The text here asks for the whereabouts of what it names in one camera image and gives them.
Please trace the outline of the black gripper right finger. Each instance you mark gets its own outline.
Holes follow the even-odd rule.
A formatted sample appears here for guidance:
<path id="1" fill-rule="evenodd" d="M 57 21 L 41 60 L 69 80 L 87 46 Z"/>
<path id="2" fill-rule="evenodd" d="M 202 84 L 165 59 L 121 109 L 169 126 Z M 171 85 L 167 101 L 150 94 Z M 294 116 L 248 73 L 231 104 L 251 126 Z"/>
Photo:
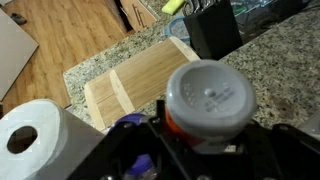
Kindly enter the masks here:
<path id="1" fill-rule="evenodd" d="M 253 121 L 240 142 L 246 180 L 320 180 L 320 141 L 294 126 L 268 129 Z"/>

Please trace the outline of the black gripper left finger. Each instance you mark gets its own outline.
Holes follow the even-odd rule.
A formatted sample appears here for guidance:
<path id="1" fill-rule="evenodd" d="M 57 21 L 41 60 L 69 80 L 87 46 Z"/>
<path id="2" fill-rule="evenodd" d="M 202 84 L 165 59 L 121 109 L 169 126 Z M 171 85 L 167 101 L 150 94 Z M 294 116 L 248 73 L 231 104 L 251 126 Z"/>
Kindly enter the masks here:
<path id="1" fill-rule="evenodd" d="M 120 180 L 138 160 L 147 154 L 158 171 L 157 180 L 184 180 L 187 173 L 177 154 L 181 142 L 169 138 L 165 125 L 165 102 L 158 100 L 157 113 L 139 126 L 116 125 L 110 135 L 85 157 L 67 180 Z"/>

